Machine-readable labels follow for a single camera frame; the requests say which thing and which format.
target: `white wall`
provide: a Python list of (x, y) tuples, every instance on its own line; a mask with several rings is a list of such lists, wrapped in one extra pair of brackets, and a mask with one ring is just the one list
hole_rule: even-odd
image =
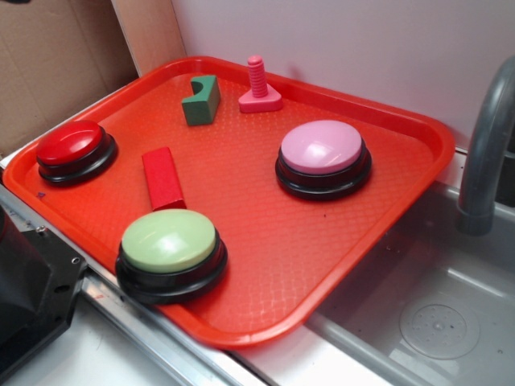
[(515, 55), (515, 0), (172, 0), (188, 55), (246, 64), (426, 114), (468, 147)]

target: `black machine part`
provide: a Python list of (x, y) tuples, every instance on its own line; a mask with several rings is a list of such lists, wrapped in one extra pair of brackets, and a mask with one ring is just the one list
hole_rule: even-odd
[(50, 230), (20, 232), (0, 207), (0, 384), (70, 327), (85, 268)]

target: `light green button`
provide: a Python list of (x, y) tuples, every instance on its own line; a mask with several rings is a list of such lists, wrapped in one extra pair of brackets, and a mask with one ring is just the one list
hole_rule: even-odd
[(211, 220), (187, 209), (167, 209), (140, 217), (122, 237), (127, 261), (149, 273), (191, 268), (209, 256), (215, 243)]

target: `button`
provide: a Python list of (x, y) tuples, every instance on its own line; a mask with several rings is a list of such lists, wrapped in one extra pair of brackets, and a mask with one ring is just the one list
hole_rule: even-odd
[(309, 175), (327, 175), (351, 166), (361, 153), (361, 136), (340, 121), (312, 121), (297, 126), (282, 140), (284, 162)]
[(74, 121), (51, 131), (37, 147), (38, 159), (49, 166), (76, 161), (101, 142), (101, 127), (93, 121)]
[(206, 216), (187, 209), (150, 213), (122, 237), (127, 261), (149, 273), (173, 273), (202, 262), (215, 248), (216, 230)]

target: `sink basin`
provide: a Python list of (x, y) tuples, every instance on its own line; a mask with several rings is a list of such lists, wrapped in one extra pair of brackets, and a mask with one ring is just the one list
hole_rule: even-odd
[(515, 215), (466, 236), (457, 198), (435, 183), (307, 323), (392, 384), (515, 382)]

